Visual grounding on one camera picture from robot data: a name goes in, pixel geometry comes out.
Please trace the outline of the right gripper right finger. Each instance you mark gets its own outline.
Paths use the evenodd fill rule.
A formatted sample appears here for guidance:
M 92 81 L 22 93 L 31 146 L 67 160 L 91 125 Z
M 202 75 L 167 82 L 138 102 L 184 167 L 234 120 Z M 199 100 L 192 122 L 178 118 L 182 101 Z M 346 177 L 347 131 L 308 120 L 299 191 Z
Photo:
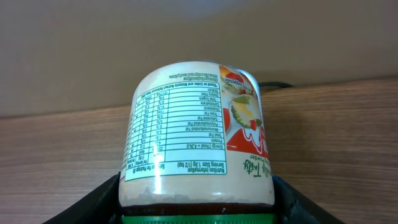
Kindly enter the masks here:
M 274 211 L 279 224 L 345 224 L 293 188 L 279 176 L 272 177 Z

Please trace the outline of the clear jar green lid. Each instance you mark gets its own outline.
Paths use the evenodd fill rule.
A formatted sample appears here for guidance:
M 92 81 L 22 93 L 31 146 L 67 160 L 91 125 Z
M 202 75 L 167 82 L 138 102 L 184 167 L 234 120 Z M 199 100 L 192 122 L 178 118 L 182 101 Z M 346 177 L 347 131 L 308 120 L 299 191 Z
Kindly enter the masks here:
M 121 167 L 122 223 L 275 223 L 259 85 L 206 61 L 138 85 Z

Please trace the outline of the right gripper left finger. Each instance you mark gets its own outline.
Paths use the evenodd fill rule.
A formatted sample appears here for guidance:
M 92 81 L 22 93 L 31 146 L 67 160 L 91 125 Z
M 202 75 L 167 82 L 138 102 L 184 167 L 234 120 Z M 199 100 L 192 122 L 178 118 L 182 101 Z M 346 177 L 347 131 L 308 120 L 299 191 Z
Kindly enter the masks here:
M 44 224 L 109 223 L 118 210 L 120 173 Z

